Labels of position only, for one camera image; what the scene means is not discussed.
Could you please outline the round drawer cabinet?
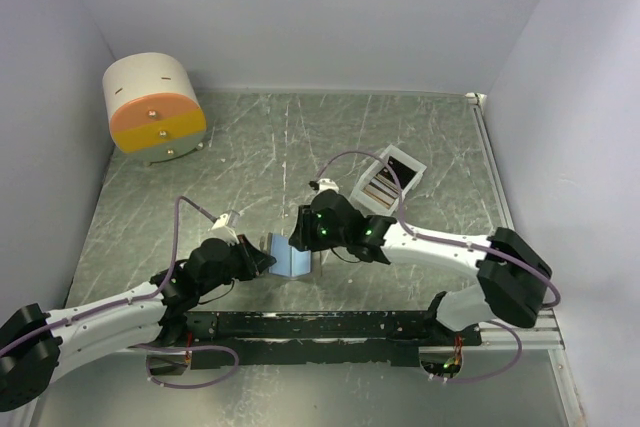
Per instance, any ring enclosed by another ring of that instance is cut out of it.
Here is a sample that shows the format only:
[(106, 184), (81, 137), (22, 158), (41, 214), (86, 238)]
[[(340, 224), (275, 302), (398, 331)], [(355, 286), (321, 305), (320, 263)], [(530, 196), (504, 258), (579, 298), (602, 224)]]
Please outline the round drawer cabinet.
[(147, 164), (203, 148), (207, 120), (187, 71), (146, 52), (115, 61), (102, 78), (109, 132), (124, 154)]

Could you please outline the blue silver card holder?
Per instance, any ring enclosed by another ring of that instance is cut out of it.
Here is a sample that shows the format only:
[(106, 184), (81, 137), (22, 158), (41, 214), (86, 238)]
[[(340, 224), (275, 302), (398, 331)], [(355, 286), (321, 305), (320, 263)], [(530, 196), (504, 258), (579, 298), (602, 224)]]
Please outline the blue silver card holder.
[(262, 242), (264, 251), (276, 262), (268, 273), (285, 280), (302, 280), (322, 274), (322, 256), (317, 252), (299, 251), (289, 245), (288, 239), (277, 233), (268, 233)]

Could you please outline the aluminium frame rail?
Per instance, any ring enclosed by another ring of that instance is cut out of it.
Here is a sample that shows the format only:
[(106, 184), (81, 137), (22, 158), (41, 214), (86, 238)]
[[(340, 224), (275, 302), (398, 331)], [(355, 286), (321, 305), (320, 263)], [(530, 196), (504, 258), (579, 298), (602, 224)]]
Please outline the aluminium frame rail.
[[(470, 105), (471, 112), (476, 123), (476, 130), (482, 145), (485, 164), (489, 170), (492, 190), (498, 205), (501, 225), (513, 228), (514, 222), (484, 122), (482, 107), (484, 106), (486, 95), (471, 92), (467, 93), (465, 98)], [(541, 315), (538, 317), (538, 321), (539, 323), (537, 326), (531, 329), (515, 328), (515, 331), (521, 335), (523, 346), (531, 349), (541, 348), (543, 350), (564, 350), (565, 343), (554, 310), (552, 308), (543, 309), (541, 311)]]

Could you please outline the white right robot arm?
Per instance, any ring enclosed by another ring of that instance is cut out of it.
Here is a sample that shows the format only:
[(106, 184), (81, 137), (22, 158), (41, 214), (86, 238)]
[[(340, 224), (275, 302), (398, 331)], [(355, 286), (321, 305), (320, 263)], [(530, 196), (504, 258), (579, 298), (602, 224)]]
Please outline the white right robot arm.
[(439, 345), (494, 319), (534, 327), (552, 277), (547, 263), (511, 229), (500, 227), (489, 236), (420, 229), (394, 217), (364, 215), (335, 190), (299, 207), (289, 244), (310, 252), (344, 248), (365, 263), (425, 265), (469, 280), (468, 287), (439, 294), (429, 306), (425, 335)]

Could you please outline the white card tray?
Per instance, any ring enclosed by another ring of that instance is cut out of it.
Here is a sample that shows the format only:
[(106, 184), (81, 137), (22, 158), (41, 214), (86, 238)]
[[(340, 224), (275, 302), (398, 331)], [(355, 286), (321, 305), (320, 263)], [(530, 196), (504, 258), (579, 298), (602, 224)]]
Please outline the white card tray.
[(349, 201), (370, 213), (392, 216), (398, 209), (399, 197), (407, 197), (420, 183), (427, 167), (393, 144), (379, 157), (383, 163), (373, 160), (356, 181)]

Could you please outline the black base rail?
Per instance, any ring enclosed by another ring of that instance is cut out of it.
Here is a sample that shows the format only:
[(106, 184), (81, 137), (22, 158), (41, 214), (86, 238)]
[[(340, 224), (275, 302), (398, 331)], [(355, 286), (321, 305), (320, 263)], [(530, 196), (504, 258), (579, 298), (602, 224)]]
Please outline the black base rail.
[(456, 334), (427, 311), (191, 311), (150, 344), (164, 348), (215, 345), (233, 349), (239, 364), (388, 363), (417, 367), (420, 350), (450, 353), (455, 340), (481, 344), (476, 325)]

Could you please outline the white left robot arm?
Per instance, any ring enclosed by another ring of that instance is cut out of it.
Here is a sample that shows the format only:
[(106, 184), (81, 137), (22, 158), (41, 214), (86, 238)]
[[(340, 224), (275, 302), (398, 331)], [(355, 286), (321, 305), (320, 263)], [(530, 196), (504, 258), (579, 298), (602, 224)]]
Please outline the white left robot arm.
[(45, 312), (29, 304), (1, 326), (1, 409), (39, 397), (71, 371), (121, 349), (173, 346), (187, 332), (186, 313), (222, 285), (251, 281), (275, 264), (245, 236), (205, 240), (186, 259), (128, 291), (79, 307)]

